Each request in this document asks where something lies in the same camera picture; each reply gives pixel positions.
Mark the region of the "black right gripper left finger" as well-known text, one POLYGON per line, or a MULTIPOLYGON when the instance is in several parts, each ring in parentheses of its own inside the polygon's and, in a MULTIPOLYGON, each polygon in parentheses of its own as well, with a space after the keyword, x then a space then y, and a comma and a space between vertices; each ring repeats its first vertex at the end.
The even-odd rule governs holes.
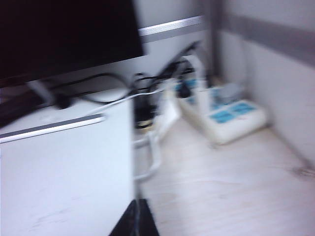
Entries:
POLYGON ((137 203, 132 200, 117 224, 109 234, 110 236, 135 236, 137 225, 137 203))

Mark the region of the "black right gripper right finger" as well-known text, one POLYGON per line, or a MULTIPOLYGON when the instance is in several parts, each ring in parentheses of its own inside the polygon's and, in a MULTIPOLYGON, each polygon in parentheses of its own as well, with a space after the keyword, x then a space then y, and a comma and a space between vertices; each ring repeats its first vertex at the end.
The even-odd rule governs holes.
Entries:
POLYGON ((158 229, 146 199, 139 200, 139 213, 139 235, 159 236, 158 229))

